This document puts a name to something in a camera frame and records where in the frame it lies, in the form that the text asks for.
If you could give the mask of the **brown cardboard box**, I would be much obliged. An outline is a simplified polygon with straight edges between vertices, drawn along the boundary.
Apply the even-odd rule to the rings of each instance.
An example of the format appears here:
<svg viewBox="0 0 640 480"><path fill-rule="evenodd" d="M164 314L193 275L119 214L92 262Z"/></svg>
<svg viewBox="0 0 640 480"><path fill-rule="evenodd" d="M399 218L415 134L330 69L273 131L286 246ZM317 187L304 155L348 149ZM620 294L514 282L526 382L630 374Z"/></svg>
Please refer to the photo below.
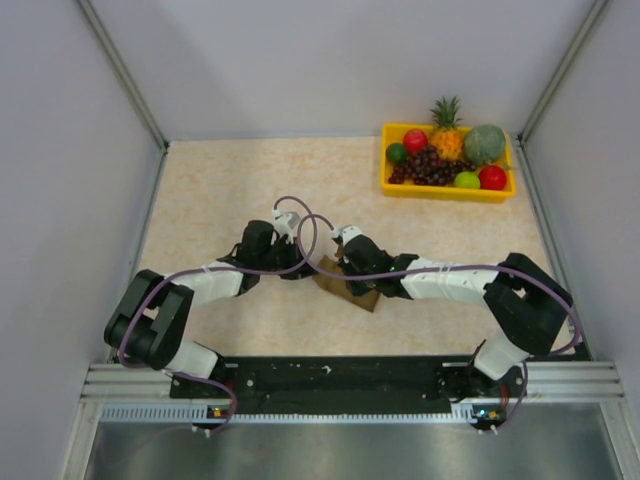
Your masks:
<svg viewBox="0 0 640 480"><path fill-rule="evenodd" d="M323 256L318 266L330 273L344 275L338 261L328 256ZM377 306L380 293L376 291L368 291L362 296L355 296L348 287L347 281L324 275L317 272L313 276L315 284L323 291L339 297L365 311L373 313Z"/></svg>

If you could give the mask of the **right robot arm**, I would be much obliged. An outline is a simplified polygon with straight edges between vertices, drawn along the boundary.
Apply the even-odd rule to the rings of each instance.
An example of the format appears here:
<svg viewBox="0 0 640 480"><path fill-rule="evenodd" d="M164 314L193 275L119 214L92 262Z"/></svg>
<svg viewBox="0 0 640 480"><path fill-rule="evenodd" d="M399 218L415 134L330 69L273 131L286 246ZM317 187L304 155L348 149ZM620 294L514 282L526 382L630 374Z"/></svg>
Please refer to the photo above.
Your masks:
<svg viewBox="0 0 640 480"><path fill-rule="evenodd" d="M498 389L511 367L550 354L573 307L569 292L521 253L472 268L416 254L392 256L356 227L343 229L336 242L339 265L351 278L347 288L356 297L375 291L387 298L442 298L492 313L499 331L480 345L466 372L469 388L481 396Z"/></svg>

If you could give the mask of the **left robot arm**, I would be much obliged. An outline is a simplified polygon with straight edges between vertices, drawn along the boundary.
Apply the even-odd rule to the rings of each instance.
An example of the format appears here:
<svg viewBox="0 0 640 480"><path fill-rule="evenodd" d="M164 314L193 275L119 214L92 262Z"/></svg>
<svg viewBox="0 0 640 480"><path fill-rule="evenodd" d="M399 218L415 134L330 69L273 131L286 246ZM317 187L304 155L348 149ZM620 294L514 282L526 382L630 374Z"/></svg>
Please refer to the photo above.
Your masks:
<svg viewBox="0 0 640 480"><path fill-rule="evenodd" d="M226 387L227 374L217 352L184 338L192 309L235 298L255 287L262 276L298 280L312 274L295 244L295 212L271 222L251 220L229 254L200 268L162 275L139 271L104 330L107 345L122 362L153 370L179 371L205 396Z"/></svg>

